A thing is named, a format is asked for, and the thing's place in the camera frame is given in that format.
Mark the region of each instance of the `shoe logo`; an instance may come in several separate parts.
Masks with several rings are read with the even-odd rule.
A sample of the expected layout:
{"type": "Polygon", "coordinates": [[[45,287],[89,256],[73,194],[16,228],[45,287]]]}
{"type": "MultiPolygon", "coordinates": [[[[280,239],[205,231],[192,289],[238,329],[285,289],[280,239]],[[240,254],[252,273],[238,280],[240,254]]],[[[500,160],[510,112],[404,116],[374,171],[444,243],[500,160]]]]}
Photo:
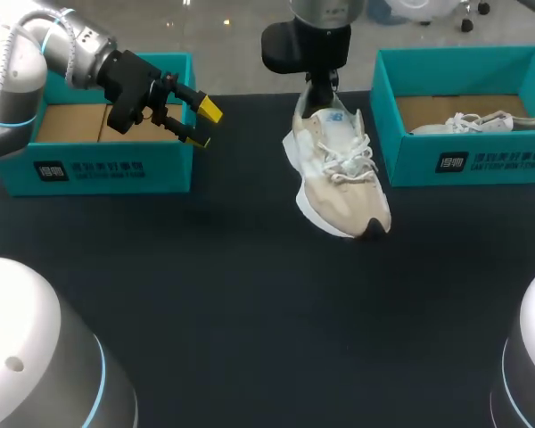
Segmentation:
{"type": "Polygon", "coordinates": [[[342,122],[343,117],[343,113],[330,113],[329,116],[327,116],[327,122],[342,122]]]}
{"type": "Polygon", "coordinates": [[[467,162],[468,152],[446,152],[440,155],[436,172],[462,172],[467,162]]]}

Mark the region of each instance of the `black tabletop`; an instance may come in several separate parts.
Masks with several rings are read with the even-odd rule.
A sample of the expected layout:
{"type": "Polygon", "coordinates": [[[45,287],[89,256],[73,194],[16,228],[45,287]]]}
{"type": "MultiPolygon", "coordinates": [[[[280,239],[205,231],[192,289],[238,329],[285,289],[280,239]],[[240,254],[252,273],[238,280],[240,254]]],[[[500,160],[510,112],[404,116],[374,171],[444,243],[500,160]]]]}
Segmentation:
{"type": "MultiPolygon", "coordinates": [[[[382,167],[367,94],[364,112],[382,167]]],[[[0,256],[45,276],[127,370],[141,428],[490,428],[535,276],[535,185],[387,186],[379,243],[319,231],[281,140],[297,95],[221,96],[188,195],[12,199],[0,256]]]]}

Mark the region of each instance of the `cardboard box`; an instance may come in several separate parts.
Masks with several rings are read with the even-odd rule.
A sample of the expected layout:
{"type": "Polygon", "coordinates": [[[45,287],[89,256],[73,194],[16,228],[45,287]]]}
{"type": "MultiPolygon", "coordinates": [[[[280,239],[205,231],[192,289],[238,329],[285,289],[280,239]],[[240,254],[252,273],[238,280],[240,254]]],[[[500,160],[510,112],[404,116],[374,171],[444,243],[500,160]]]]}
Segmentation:
{"type": "MultiPolygon", "coordinates": [[[[195,88],[187,53],[140,53],[195,88]]],[[[195,114],[171,96],[169,116],[194,125],[195,114]]],[[[0,178],[13,196],[182,193],[190,190],[193,147],[150,120],[122,135],[106,125],[111,106],[100,90],[75,90],[48,75],[44,101],[28,147],[0,160],[0,178]]]]}
{"type": "Polygon", "coordinates": [[[535,117],[535,46],[382,50],[371,105],[394,186],[535,183],[535,131],[409,134],[457,112],[535,117]]]}

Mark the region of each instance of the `shoelace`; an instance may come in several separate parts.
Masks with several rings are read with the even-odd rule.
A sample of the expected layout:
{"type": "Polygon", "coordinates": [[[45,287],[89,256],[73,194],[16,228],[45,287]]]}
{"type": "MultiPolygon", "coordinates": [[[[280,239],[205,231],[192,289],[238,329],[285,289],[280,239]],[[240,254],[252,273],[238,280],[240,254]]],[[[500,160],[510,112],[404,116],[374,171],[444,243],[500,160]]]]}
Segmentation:
{"type": "Polygon", "coordinates": [[[480,127],[480,125],[475,123],[476,120],[481,118],[482,117],[478,116],[477,114],[456,113],[456,116],[446,120],[446,125],[451,125],[452,131],[455,134],[464,134],[472,130],[481,132],[482,128],[480,127]]]}
{"type": "Polygon", "coordinates": [[[364,138],[355,137],[352,149],[347,153],[339,153],[323,143],[318,143],[325,151],[323,172],[335,184],[360,183],[369,179],[378,170],[375,161],[371,159],[373,149],[368,146],[370,141],[367,134],[364,138]]]}

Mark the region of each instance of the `sneaker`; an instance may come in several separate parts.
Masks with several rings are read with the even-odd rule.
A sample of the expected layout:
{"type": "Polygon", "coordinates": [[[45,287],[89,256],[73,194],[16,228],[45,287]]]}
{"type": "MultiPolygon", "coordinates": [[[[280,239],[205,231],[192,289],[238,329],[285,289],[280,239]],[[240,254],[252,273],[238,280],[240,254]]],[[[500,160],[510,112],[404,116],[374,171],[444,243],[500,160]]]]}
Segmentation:
{"type": "Polygon", "coordinates": [[[300,96],[284,149],[301,174],[296,202],[303,215],[331,235],[377,237],[391,230],[391,211],[376,176],[360,111],[352,115],[333,96],[330,108],[303,119],[311,84],[300,96]]]}
{"type": "Polygon", "coordinates": [[[535,131],[535,118],[516,118],[504,111],[497,111],[489,116],[457,113],[444,125],[424,125],[411,132],[424,134],[468,134],[481,132],[535,131]]]}

